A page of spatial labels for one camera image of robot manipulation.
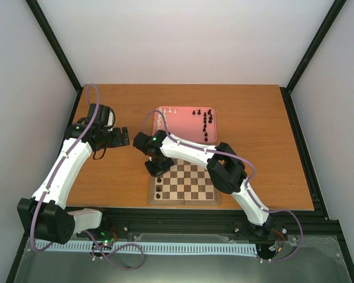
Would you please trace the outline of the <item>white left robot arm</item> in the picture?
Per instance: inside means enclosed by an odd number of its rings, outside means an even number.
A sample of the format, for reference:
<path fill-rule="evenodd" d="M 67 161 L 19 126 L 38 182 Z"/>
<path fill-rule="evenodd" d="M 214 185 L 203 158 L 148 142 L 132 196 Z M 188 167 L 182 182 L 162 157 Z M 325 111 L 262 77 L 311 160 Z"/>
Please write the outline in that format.
<path fill-rule="evenodd" d="M 98 237 L 110 233 L 111 223 L 102 211 L 84 208 L 66 211 L 70 190 L 89 157 L 99 160 L 98 151 L 129 145 L 125 127 L 115 127 L 114 110 L 90 104 L 88 113 L 67 127 L 60 154 L 41 186 L 29 198 L 22 198 L 17 211 L 30 240 L 65 244 L 71 237 L 91 230 Z"/>

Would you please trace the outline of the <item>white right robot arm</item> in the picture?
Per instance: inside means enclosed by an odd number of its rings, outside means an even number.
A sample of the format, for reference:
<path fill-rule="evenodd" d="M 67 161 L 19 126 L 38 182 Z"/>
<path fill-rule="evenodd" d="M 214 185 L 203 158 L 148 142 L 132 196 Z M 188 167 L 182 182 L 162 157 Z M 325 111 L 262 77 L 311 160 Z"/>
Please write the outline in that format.
<path fill-rule="evenodd" d="M 145 166 L 153 177 L 159 177 L 169 171 L 173 159 L 201 166 L 208 171 L 214 187 L 232 196 L 243 209 L 247 220 L 253 226 L 255 237 L 266 239 L 273 230 L 269 208 L 251 187 L 250 180 L 253 177 L 248 177 L 245 172 L 245 160 L 237 156 L 229 144 L 209 146 L 158 130 L 152 136 L 139 132 L 133 140 L 133 147 L 149 158 Z"/>

